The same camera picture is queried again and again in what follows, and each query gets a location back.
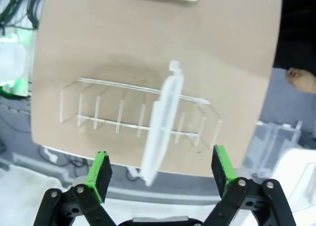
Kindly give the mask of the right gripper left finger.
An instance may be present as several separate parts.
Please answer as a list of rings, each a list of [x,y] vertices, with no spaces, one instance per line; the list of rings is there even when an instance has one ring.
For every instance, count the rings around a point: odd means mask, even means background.
[[[57,188],[45,192],[34,225],[71,226],[76,217],[85,216],[90,226],[114,226],[115,222],[101,206],[112,173],[109,155],[105,151],[98,152],[84,183],[66,192]]]

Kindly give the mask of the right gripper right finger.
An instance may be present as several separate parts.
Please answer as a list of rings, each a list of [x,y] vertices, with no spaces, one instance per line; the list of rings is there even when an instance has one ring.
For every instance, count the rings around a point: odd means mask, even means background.
[[[239,177],[222,145],[213,147],[211,169],[221,200],[203,222],[228,226],[239,210],[250,211],[259,226],[295,226],[295,220],[279,181],[261,184]]]

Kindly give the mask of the person's left hand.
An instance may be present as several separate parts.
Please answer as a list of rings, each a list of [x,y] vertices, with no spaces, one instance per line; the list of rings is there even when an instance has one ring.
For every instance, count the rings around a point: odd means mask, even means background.
[[[286,78],[299,91],[316,93],[316,77],[312,73],[302,69],[290,68],[286,72]]]

